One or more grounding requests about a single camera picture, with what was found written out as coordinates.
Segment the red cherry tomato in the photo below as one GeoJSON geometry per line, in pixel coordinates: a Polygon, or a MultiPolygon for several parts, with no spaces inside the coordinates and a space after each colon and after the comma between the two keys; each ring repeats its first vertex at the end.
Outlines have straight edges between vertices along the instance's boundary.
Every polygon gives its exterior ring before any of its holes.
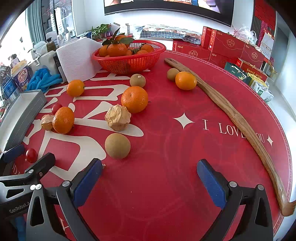
{"type": "Polygon", "coordinates": [[[34,163],[37,161],[37,152],[33,149],[33,148],[29,148],[27,149],[26,151],[26,154],[25,154],[25,160],[29,163],[34,163]]]}
{"type": "Polygon", "coordinates": [[[55,115],[60,108],[62,108],[62,105],[60,103],[55,103],[52,106],[52,114],[55,115]]]}

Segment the dried husk fruit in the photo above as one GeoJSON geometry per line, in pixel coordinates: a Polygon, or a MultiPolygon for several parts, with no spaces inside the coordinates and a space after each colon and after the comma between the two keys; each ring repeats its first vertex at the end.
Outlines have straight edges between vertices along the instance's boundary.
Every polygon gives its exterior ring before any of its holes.
{"type": "Polygon", "coordinates": [[[46,131],[50,131],[53,128],[53,119],[54,116],[50,114],[45,114],[44,116],[42,116],[41,128],[46,131]]]}
{"type": "Polygon", "coordinates": [[[125,106],[119,104],[109,108],[105,115],[107,125],[115,131],[124,130],[130,123],[131,113],[125,106]]]}

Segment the large orange mandarin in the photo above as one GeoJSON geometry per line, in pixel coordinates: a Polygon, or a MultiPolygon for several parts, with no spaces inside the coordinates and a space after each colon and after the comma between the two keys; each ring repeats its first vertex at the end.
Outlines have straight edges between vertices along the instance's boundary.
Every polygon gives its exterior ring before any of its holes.
{"type": "Polygon", "coordinates": [[[130,113],[139,113],[148,105],[148,93],[142,87],[131,86],[122,94],[121,105],[130,113]]]}

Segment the long wooden back scratcher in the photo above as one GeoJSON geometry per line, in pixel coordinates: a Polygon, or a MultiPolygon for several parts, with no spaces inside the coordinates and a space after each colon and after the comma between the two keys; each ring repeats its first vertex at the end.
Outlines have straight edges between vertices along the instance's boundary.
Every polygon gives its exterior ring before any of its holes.
{"type": "Polygon", "coordinates": [[[185,71],[193,74],[197,78],[198,87],[201,88],[203,92],[205,92],[208,95],[208,97],[210,97],[210,99],[218,107],[220,107],[222,111],[224,111],[227,114],[227,116],[234,123],[234,125],[238,127],[238,129],[247,138],[248,142],[252,145],[255,152],[260,157],[261,162],[264,165],[264,168],[267,170],[269,174],[269,177],[274,187],[281,214],[283,216],[292,215],[295,211],[295,201],[288,201],[285,187],[275,169],[271,156],[265,149],[264,145],[259,141],[257,135],[255,134],[255,131],[244,118],[244,116],[239,111],[237,111],[236,108],[234,108],[234,106],[227,100],[227,98],[225,98],[220,92],[211,87],[209,84],[207,84],[204,80],[202,80],[199,77],[199,75],[197,75],[187,66],[172,58],[166,58],[165,63],[180,71],[185,71]]]}

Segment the grey white storage tray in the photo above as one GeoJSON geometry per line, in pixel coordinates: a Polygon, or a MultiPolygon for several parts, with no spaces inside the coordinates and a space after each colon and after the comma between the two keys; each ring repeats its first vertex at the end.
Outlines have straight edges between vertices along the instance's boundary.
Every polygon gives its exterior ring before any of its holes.
{"type": "Polygon", "coordinates": [[[22,92],[13,101],[1,122],[1,151],[21,144],[27,130],[46,102],[41,90],[22,92]]]}

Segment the blue snack package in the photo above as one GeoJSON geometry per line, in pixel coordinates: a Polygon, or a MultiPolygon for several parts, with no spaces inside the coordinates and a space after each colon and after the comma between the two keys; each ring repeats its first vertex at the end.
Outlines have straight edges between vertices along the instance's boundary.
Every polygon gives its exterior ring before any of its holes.
{"type": "Polygon", "coordinates": [[[3,90],[6,100],[9,103],[14,102],[15,99],[17,99],[18,96],[20,95],[20,90],[19,90],[18,86],[16,85],[14,79],[11,77],[8,77],[6,79],[5,84],[2,85],[2,90],[3,90]]]}

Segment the blue rubber gloves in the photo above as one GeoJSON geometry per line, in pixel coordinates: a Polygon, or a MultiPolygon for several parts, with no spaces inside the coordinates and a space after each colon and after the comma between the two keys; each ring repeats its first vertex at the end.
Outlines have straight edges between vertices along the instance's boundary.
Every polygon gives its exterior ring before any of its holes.
{"type": "Polygon", "coordinates": [[[43,93],[48,91],[49,87],[60,84],[63,79],[60,74],[51,75],[48,68],[37,70],[27,85],[27,91],[42,90],[43,93]]]}

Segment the purple milk tea cup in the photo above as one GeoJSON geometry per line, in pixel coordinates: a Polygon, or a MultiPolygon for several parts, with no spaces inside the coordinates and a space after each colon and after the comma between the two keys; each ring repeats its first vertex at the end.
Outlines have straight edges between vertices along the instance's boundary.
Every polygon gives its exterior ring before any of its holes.
{"type": "Polygon", "coordinates": [[[27,90],[27,85],[33,76],[33,71],[28,66],[27,61],[23,60],[12,68],[11,75],[20,91],[23,92],[27,90]]]}

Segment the black electronic device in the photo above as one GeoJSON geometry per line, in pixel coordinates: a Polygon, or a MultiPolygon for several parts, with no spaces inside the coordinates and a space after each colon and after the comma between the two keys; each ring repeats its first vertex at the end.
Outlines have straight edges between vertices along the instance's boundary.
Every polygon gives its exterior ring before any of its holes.
{"type": "Polygon", "coordinates": [[[59,71],[59,73],[60,73],[60,75],[62,77],[62,80],[63,80],[62,83],[66,83],[67,82],[67,78],[66,78],[65,73],[64,73],[64,71],[62,69],[62,66],[61,66],[61,63],[59,61],[59,58],[58,58],[57,53],[54,53],[53,54],[53,59],[55,60],[56,66],[58,68],[58,71],[59,71]]]}

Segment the white appliance with faucet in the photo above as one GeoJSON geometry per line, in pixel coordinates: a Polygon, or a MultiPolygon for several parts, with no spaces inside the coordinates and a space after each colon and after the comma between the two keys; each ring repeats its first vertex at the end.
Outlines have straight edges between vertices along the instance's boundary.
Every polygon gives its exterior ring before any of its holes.
{"type": "Polygon", "coordinates": [[[28,66],[32,69],[33,73],[42,68],[47,68],[51,75],[58,74],[58,67],[53,58],[55,51],[47,51],[46,42],[41,41],[37,44],[33,43],[32,49],[28,51],[32,56],[32,61],[28,66]]]}

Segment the white paper towel roll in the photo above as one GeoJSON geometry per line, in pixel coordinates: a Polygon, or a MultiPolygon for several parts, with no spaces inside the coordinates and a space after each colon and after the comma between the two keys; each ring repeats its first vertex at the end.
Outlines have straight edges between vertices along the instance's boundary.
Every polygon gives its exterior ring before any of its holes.
{"type": "Polygon", "coordinates": [[[83,37],[72,40],[57,49],[56,53],[68,82],[76,79],[86,81],[97,74],[101,66],[92,60],[91,56],[101,46],[101,43],[83,37]]]}

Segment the round red table mat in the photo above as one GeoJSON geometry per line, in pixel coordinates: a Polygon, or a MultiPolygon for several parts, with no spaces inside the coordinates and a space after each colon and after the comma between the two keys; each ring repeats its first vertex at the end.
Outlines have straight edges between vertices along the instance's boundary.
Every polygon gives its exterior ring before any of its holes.
{"type": "Polygon", "coordinates": [[[285,191],[291,193],[292,158],[287,138],[270,107],[250,87],[223,69],[199,59],[167,51],[143,73],[147,107],[131,117],[123,131],[131,149],[123,160],[107,155],[105,140],[113,130],[105,121],[120,103],[129,76],[100,70],[85,82],[78,98],[66,86],[46,93],[47,104],[29,127],[23,144],[39,156],[51,152],[56,166],[42,178],[45,187],[71,180],[93,158],[105,168],[86,203],[84,219],[100,240],[199,240],[220,209],[197,175],[206,159],[227,180],[241,186],[262,184],[267,192],[273,232],[283,228],[273,184],[259,156],[229,117],[199,88],[180,90],[167,79],[165,58],[197,73],[226,97],[251,125],[270,154],[285,191]],[[67,134],[41,128],[41,119],[60,103],[74,112],[67,134]]]}

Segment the red plastic fruit basket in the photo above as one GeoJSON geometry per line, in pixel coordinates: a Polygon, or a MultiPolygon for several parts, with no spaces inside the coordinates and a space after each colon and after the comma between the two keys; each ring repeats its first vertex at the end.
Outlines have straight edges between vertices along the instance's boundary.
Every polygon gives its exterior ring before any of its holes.
{"type": "Polygon", "coordinates": [[[154,51],[145,54],[134,54],[120,57],[99,57],[99,50],[92,53],[91,59],[98,62],[100,66],[111,73],[130,74],[142,72],[153,67],[158,61],[160,54],[166,51],[164,44],[151,40],[135,40],[130,44],[132,48],[148,44],[154,51]]]}

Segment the mandarins with leaves in basket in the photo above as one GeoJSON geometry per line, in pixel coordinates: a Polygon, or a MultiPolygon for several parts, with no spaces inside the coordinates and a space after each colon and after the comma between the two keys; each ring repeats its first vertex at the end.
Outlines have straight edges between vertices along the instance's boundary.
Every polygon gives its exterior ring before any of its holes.
{"type": "Polygon", "coordinates": [[[154,48],[150,44],[141,44],[139,47],[131,48],[130,44],[134,42],[132,37],[128,37],[125,34],[118,34],[120,28],[118,28],[111,38],[102,42],[102,46],[98,49],[99,57],[121,57],[147,54],[154,51],[154,48]]]}

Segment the potted green plant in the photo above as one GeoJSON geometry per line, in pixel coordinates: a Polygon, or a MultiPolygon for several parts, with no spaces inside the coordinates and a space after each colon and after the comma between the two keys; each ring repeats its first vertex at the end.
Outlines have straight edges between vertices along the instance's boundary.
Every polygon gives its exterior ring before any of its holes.
{"type": "Polygon", "coordinates": [[[112,36],[111,24],[101,24],[91,28],[91,39],[100,40],[112,36]]]}

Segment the green gift box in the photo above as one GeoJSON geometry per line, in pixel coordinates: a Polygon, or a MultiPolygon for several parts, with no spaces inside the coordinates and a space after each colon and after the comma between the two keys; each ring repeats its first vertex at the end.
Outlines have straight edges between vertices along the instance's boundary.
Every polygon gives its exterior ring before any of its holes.
{"type": "Polygon", "coordinates": [[[244,82],[245,84],[249,85],[251,82],[251,77],[248,76],[248,74],[243,71],[242,69],[240,69],[238,66],[236,66],[233,63],[230,62],[226,62],[224,69],[231,73],[232,75],[234,75],[235,77],[237,77],[238,79],[240,79],[242,82],[244,82]]]}

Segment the small orange by scratcher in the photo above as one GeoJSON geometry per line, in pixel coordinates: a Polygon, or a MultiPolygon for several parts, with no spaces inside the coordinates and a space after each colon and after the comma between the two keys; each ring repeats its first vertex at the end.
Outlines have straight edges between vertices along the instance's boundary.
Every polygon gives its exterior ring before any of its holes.
{"type": "Polygon", "coordinates": [[[193,74],[182,71],[175,76],[175,83],[181,90],[192,90],[196,87],[197,80],[193,74]]]}

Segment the brown longan by scratcher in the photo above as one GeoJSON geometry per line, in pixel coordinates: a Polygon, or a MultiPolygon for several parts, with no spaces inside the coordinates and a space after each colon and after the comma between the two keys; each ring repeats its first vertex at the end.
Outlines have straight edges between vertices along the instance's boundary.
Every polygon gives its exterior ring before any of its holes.
{"type": "Polygon", "coordinates": [[[175,82],[175,77],[180,71],[176,68],[171,68],[167,71],[166,77],[168,80],[175,82]]]}

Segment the red gift boxes stack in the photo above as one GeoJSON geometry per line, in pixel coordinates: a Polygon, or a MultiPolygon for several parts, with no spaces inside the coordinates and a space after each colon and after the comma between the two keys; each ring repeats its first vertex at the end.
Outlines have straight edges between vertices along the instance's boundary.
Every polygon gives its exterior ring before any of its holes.
{"type": "Polygon", "coordinates": [[[233,63],[262,81],[267,79],[260,70],[265,57],[258,49],[210,27],[203,27],[200,45],[174,39],[173,51],[208,61],[220,68],[224,68],[227,62],[233,63]]]}

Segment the plaid cloth on counter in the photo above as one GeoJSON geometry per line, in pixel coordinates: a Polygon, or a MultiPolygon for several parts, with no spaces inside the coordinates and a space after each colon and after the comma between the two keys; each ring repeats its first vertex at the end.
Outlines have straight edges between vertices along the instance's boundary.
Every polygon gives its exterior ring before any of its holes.
{"type": "Polygon", "coordinates": [[[192,44],[201,45],[202,34],[181,28],[174,28],[165,25],[145,25],[135,27],[136,36],[138,38],[154,38],[154,39],[176,39],[183,40],[192,44]]]}

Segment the wall television screen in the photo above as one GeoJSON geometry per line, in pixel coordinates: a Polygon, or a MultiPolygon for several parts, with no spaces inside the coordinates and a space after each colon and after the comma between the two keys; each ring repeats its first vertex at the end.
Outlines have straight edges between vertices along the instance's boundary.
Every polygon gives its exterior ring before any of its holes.
{"type": "Polygon", "coordinates": [[[104,1],[106,15],[138,10],[177,11],[202,16],[230,26],[234,12],[234,1],[104,1]]]}

